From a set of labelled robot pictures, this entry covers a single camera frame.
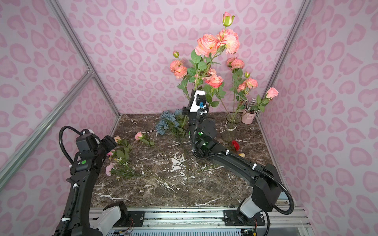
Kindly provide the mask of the large pink rose stem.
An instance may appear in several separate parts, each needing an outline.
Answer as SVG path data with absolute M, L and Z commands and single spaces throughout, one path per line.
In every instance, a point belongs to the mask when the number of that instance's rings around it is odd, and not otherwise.
M 226 92 L 223 90 L 223 78 L 220 76 L 211 76 L 205 80 L 204 91 L 206 101 L 211 107 L 217 107 L 222 99 L 224 99 Z

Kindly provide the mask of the pink peony spray stem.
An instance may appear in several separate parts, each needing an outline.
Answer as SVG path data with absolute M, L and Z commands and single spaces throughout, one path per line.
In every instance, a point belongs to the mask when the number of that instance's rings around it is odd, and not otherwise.
M 258 87 L 258 81 L 253 79 L 249 72 L 243 72 L 245 63 L 236 57 L 229 58 L 226 61 L 227 67 L 232 73 L 232 87 L 233 92 L 233 112 L 231 121 L 236 122 L 239 112 L 245 108 L 244 103 L 247 101 L 247 95 L 252 89 Z

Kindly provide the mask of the pink artificial rose stem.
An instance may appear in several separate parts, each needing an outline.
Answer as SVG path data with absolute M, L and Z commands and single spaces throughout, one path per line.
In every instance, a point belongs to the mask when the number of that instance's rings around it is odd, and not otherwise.
M 257 96 L 256 103 L 251 107 L 252 112 L 264 112 L 265 106 L 275 97 L 279 95 L 279 92 L 276 88 L 271 87 L 266 94 L 261 97 L 260 95 Z

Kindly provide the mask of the cream pink rose bunch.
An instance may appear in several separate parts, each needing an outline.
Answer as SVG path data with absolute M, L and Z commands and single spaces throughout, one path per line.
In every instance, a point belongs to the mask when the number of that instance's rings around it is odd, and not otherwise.
M 206 84 L 207 78 L 218 76 L 213 68 L 217 57 L 223 53 L 234 55 L 239 51 L 239 36 L 230 28 L 234 19 L 235 16 L 229 12 L 223 13 L 223 29 L 217 34 L 204 34 L 197 40 L 197 46 L 192 51 L 190 59 L 193 76 L 189 79 L 195 90 Z

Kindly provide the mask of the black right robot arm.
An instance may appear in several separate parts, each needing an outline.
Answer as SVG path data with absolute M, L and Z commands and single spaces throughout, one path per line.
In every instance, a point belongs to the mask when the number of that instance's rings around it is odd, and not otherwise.
M 259 212 L 276 210 L 283 215 L 294 211 L 294 200 L 283 185 L 275 166 L 253 163 L 230 151 L 216 140 L 215 121 L 208 116 L 209 105 L 203 90 L 193 90 L 183 114 L 189 117 L 188 134 L 193 155 L 200 160 L 212 160 L 245 180 L 252 193 L 239 205 L 240 220 L 253 218 Z

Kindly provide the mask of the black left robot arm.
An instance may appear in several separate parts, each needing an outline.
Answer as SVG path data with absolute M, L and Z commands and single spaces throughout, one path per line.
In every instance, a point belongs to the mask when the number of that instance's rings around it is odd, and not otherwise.
M 67 129 L 78 134 L 76 138 L 78 152 L 74 158 L 70 157 L 63 142 L 63 134 Z M 70 183 L 70 192 L 54 235 L 106 236 L 121 218 L 120 209 L 113 207 L 106 210 L 94 224 L 90 224 L 90 207 L 100 169 L 108 153 L 117 146 L 117 142 L 109 135 L 100 139 L 88 129 L 78 131 L 66 125 L 59 132 L 59 145 L 70 163 L 70 177 L 67 178 L 67 182 Z

